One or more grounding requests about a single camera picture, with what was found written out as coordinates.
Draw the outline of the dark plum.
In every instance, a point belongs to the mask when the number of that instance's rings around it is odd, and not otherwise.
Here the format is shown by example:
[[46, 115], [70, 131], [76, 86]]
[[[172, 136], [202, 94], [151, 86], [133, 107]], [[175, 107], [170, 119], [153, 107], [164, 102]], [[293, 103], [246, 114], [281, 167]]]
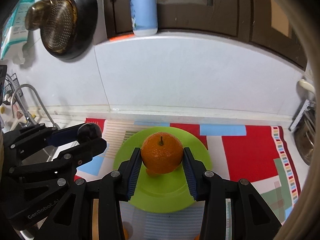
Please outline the dark plum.
[[82, 144], [91, 140], [102, 137], [102, 131], [100, 127], [95, 123], [85, 123], [83, 124], [77, 132], [77, 142]]

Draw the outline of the white metal rack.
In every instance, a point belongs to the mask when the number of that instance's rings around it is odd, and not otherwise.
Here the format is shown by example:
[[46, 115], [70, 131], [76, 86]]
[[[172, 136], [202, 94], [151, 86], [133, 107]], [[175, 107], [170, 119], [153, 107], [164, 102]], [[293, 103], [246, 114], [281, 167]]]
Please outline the white metal rack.
[[296, 115], [295, 119], [293, 120], [292, 124], [289, 127], [289, 131], [290, 132], [294, 132], [299, 124], [299, 122], [301, 121], [301, 119], [303, 118], [304, 112], [314, 108], [316, 105], [316, 103], [314, 101], [308, 100], [306, 99], [302, 105], [302, 107], [300, 108], [298, 114]]

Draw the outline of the large orange with stem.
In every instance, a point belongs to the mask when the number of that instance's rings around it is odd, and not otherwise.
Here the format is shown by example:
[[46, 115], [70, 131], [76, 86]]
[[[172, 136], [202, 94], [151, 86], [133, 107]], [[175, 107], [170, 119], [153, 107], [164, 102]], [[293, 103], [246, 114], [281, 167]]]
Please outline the large orange with stem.
[[141, 156], [146, 168], [160, 175], [171, 173], [182, 162], [183, 145], [174, 135], [157, 132], [144, 140]]

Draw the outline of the green plastic plate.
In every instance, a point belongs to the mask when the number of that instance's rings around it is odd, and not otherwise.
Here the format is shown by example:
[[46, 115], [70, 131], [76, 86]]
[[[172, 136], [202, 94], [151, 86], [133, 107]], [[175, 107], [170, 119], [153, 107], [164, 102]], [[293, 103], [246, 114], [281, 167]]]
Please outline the green plastic plate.
[[[117, 151], [113, 163], [116, 170], [120, 164], [129, 160], [133, 150], [141, 147], [143, 141], [156, 132], [168, 132], [177, 137], [184, 147], [190, 148], [194, 158], [203, 162], [205, 167], [212, 169], [212, 161], [208, 152], [207, 139], [199, 132], [195, 134], [180, 127], [148, 127], [140, 131], [132, 128], [125, 132], [123, 143]], [[183, 210], [195, 201], [189, 193], [183, 167], [179, 166], [175, 171], [157, 177], [151, 177], [146, 172], [146, 167], [141, 166], [134, 196], [130, 204], [143, 211], [153, 213], [171, 213]]]

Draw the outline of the cream-handled saucepan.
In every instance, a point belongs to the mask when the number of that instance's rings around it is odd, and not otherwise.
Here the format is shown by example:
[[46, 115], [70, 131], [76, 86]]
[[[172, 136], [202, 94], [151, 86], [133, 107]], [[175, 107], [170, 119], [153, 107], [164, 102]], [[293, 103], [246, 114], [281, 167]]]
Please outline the cream-handled saucepan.
[[306, 91], [312, 93], [313, 95], [316, 95], [316, 90], [314, 88], [314, 86], [309, 83], [308, 81], [306, 81], [305, 79], [300, 79], [298, 81], [298, 85], [302, 88], [304, 88]]

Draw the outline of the oval orange fruit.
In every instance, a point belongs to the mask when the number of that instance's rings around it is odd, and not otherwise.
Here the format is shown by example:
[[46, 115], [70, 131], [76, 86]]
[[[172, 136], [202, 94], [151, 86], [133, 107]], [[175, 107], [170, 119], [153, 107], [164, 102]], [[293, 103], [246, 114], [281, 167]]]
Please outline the oval orange fruit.
[[126, 230], [125, 227], [123, 227], [123, 232], [124, 232], [125, 240], [128, 240], [128, 239], [129, 239], [129, 233], [128, 233], [128, 231]]

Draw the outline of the teal white paper package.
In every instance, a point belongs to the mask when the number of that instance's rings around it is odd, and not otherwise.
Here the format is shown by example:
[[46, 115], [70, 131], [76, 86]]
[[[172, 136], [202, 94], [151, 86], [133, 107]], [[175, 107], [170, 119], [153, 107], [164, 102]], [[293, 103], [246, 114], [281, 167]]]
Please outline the teal white paper package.
[[25, 63], [23, 46], [28, 40], [25, 17], [35, 0], [19, 0], [2, 32], [1, 60], [12, 60], [14, 64]]

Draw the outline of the brass mesh strainer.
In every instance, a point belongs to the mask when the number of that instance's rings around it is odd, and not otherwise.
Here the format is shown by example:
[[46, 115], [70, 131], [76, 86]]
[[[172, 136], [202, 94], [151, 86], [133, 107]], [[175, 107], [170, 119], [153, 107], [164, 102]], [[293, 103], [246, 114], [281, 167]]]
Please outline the brass mesh strainer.
[[63, 54], [74, 34], [76, 12], [70, 0], [41, 0], [28, 9], [25, 28], [40, 30], [46, 49], [54, 54]]

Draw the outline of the black frying pan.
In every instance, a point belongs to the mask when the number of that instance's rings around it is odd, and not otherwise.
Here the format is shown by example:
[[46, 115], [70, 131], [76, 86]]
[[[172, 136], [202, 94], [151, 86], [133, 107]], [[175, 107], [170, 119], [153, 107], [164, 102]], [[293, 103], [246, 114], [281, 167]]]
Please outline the black frying pan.
[[54, 54], [46, 49], [51, 55], [61, 60], [71, 60], [85, 52], [92, 42], [98, 20], [97, 0], [70, 1], [76, 12], [76, 21], [69, 47], [63, 54]]

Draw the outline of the dark wooden cabinet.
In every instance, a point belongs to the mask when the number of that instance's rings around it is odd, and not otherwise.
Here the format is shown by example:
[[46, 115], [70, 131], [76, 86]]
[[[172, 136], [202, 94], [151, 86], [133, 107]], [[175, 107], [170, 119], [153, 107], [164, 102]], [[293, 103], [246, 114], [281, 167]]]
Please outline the dark wooden cabinet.
[[285, 13], [274, 0], [157, 0], [161, 31], [232, 38], [268, 50], [305, 69], [307, 57]]

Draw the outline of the colourful patchwork tablecloth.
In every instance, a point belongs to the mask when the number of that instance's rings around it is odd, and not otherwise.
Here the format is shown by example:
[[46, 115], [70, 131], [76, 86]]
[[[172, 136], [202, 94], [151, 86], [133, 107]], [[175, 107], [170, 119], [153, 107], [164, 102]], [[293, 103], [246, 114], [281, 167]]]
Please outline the colourful patchwork tablecloth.
[[[113, 171], [115, 155], [125, 132], [148, 127], [180, 127], [207, 139], [212, 170], [224, 179], [247, 179], [261, 194], [281, 223], [285, 222], [300, 194], [300, 183], [292, 155], [297, 153], [291, 133], [280, 126], [195, 125], [98, 119], [107, 149], [77, 170], [87, 181]], [[204, 203], [171, 213], [143, 211], [121, 203], [123, 224], [130, 239], [194, 239], [200, 233]]]

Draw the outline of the chrome kitchen faucet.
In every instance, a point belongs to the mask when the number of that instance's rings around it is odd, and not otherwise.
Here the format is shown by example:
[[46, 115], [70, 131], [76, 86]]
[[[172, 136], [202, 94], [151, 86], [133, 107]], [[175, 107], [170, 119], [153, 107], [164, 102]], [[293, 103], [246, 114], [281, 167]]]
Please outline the chrome kitchen faucet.
[[11, 99], [10, 100], [10, 107], [11, 107], [13, 119], [15, 119], [17, 117], [17, 112], [14, 112], [14, 104], [18, 103], [19, 108], [22, 111], [23, 115], [25, 116], [25, 119], [27, 120], [27, 122], [31, 123], [32, 125], [37, 124], [35, 118], [29, 112], [29, 107], [28, 107], [26, 101], [20, 97], [20, 92], [22, 91], [22, 89], [27, 88], [33, 92], [33, 94], [35, 95], [35, 97], [38, 100], [38, 103], [40, 104], [42, 110], [46, 114], [47, 118], [49, 119], [49, 121], [51, 122], [53, 127], [55, 127], [56, 129], [61, 129], [60, 126], [53, 120], [53, 118], [49, 114], [47, 108], [43, 104], [43, 102], [40, 98], [40, 95], [38, 94], [38, 92], [34, 86], [32, 86], [28, 83], [24, 83], [19, 86], [16, 86], [13, 78], [9, 74], [6, 74], [5, 80], [7, 81], [8, 85], [10, 86], [10, 88], [12, 90], [12, 95], [10, 96], [10, 99]]

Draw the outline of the blue white bottle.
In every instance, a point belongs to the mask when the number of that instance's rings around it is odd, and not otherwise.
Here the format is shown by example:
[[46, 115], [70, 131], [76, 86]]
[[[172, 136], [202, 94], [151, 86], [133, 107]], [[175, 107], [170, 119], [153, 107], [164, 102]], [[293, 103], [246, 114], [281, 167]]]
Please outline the blue white bottle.
[[130, 0], [130, 11], [135, 36], [150, 36], [157, 33], [157, 0]]

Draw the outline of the steel cooking pot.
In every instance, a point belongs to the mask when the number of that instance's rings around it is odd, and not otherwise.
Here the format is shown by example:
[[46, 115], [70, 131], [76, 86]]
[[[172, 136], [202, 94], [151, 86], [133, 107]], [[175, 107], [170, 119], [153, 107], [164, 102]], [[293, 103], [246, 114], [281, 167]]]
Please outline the steel cooking pot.
[[306, 165], [310, 166], [314, 150], [315, 129], [310, 120], [303, 116], [294, 132], [296, 148]]

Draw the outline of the small orange fruit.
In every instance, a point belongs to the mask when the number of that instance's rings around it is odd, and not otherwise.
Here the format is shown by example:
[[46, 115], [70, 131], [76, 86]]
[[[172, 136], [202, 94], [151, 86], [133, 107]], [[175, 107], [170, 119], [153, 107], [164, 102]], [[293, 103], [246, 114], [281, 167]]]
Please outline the small orange fruit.
[[146, 173], [150, 177], [158, 177], [158, 176], [160, 176], [160, 174], [157, 174], [156, 172], [154, 172], [154, 171], [152, 171], [152, 170], [150, 170], [148, 168], [146, 168]]

